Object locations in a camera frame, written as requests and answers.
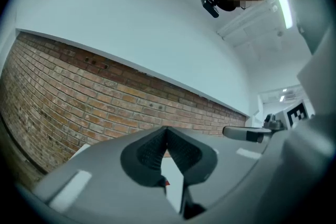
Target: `light fixture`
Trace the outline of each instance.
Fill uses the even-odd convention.
[[[282,13],[284,15],[286,28],[291,28],[293,26],[292,15],[289,8],[288,0],[279,0]]]

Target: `black camera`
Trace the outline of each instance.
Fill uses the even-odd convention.
[[[203,7],[212,15],[214,18],[218,18],[219,13],[215,8],[216,4],[213,0],[201,0]]]

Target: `tube light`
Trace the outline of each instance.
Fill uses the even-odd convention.
[[[282,13],[284,15],[286,28],[291,28],[293,26],[292,15],[289,8],[288,0],[279,0]]]

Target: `ceiling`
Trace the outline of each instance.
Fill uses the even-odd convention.
[[[306,42],[295,27],[295,18],[294,26],[285,28],[278,0],[252,4],[246,10],[219,10],[216,19],[202,8],[200,0],[181,1],[199,13],[204,22],[232,46],[248,69],[280,66],[311,57]]]
[[[263,104],[278,103],[281,96],[285,96],[283,103],[293,103],[301,99],[308,99],[301,85],[289,87],[286,92],[283,92],[283,89],[278,89],[260,94]]]

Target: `wooden floor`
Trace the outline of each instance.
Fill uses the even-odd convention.
[[[9,137],[1,119],[0,150],[7,161],[9,169],[12,171],[15,180],[28,190],[32,190],[43,178],[43,174],[37,170],[16,147]]]

